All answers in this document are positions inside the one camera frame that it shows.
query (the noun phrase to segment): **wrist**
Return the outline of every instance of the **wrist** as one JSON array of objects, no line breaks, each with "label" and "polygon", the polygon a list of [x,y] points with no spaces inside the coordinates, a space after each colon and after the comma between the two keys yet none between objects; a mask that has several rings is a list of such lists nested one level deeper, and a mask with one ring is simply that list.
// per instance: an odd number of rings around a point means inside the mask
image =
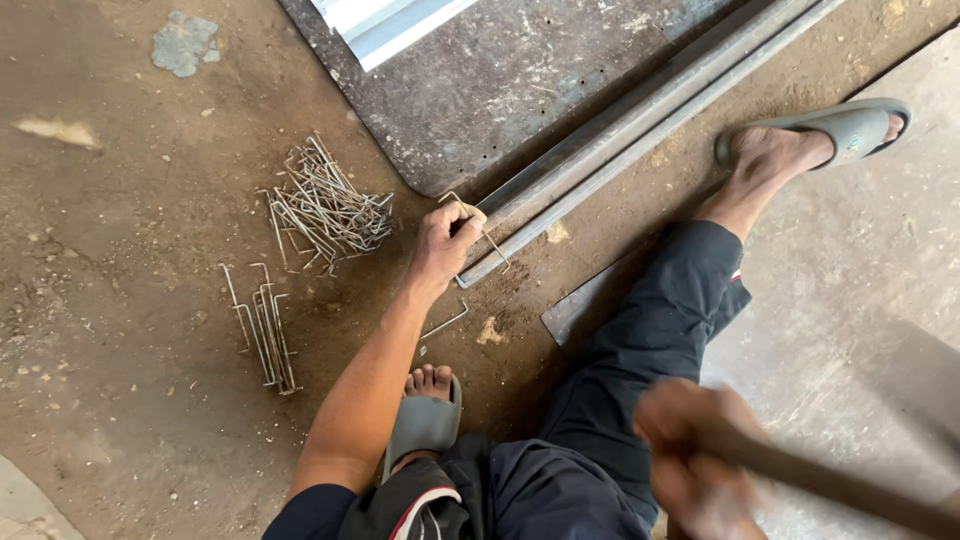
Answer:
[{"label": "wrist", "polygon": [[444,294],[445,290],[446,282],[438,282],[420,274],[408,273],[400,284],[398,294],[405,294],[412,301],[430,307],[440,298],[440,295]]}]

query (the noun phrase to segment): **gray patch on floor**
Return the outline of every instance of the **gray patch on floor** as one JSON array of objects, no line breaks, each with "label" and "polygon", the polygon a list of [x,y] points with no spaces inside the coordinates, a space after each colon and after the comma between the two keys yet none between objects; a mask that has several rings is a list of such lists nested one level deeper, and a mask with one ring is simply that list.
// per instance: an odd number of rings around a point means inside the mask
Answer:
[{"label": "gray patch on floor", "polygon": [[167,24],[154,34],[154,65],[169,69],[178,77],[189,77],[197,72],[200,60],[218,61],[217,42],[211,40],[217,23],[202,17],[187,17],[182,12],[170,12]]},{"label": "gray patch on floor", "polygon": [[0,540],[84,540],[40,488],[2,455]]}]

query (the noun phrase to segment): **hand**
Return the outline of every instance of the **hand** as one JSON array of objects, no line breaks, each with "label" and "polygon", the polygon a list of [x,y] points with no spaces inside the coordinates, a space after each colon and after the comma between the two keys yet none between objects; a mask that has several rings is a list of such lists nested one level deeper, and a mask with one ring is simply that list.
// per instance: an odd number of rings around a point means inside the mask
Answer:
[{"label": "hand", "polygon": [[679,526],[694,540],[766,538],[751,516],[758,497],[750,476],[696,448],[697,430],[720,422],[766,441],[747,404],[730,389],[671,379],[640,397],[634,433],[650,447],[654,498],[671,528]]},{"label": "hand", "polygon": [[[468,205],[472,217],[457,202],[445,204],[423,217],[417,251],[410,263],[406,281],[418,291],[429,295],[430,301],[440,297],[446,285],[460,272],[467,261],[467,249],[477,241],[487,222],[487,216]],[[456,234],[450,226],[466,220]]]}]

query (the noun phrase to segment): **slide sandal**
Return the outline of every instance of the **slide sandal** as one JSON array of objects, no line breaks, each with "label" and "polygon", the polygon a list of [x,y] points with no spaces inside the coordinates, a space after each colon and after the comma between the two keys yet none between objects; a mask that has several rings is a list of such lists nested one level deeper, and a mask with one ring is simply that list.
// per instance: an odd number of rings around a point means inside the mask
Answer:
[{"label": "slide sandal", "polygon": [[[881,143],[880,141],[887,135],[887,129],[890,127],[888,114],[895,114],[902,118],[903,129],[900,130],[897,138]],[[909,106],[899,99],[861,99],[815,110],[800,116],[784,116],[751,122],[735,130],[726,131],[717,138],[716,156],[721,165],[732,168],[731,140],[743,128],[763,126],[792,132],[816,130],[827,134],[833,140],[833,146],[836,148],[833,158],[810,169],[817,170],[835,165],[845,165],[872,156],[877,152],[882,152],[903,139],[912,124],[913,113]]]},{"label": "slide sandal", "polygon": [[383,459],[383,482],[390,478],[390,470],[394,465],[410,452],[430,450],[442,454],[453,446],[460,428],[463,404],[464,395],[456,375],[450,384],[450,401],[429,396],[400,400],[394,432],[390,435],[387,455]]}]

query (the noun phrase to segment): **dirt floor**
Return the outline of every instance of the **dirt floor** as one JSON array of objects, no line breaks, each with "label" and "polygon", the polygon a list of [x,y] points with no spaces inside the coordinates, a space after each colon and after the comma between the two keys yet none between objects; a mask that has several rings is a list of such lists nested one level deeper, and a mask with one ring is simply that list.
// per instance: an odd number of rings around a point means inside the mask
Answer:
[{"label": "dirt floor", "polygon": [[[376,325],[412,255],[415,195],[276,2],[49,0],[0,6],[0,454],[88,538],[258,537],[276,515],[324,393]],[[152,36],[182,9],[220,25],[222,59],[178,79]],[[935,37],[952,0],[849,0],[516,256],[451,289],[415,362],[466,387],[464,430],[536,432],[563,355],[540,314],[683,217],[722,180],[732,123],[836,103]],[[81,123],[95,148],[27,135]],[[253,192],[320,132],[354,184],[393,191],[401,232],[340,277],[281,274]],[[303,390],[261,386],[220,262],[246,298],[266,260],[290,292]]]}]

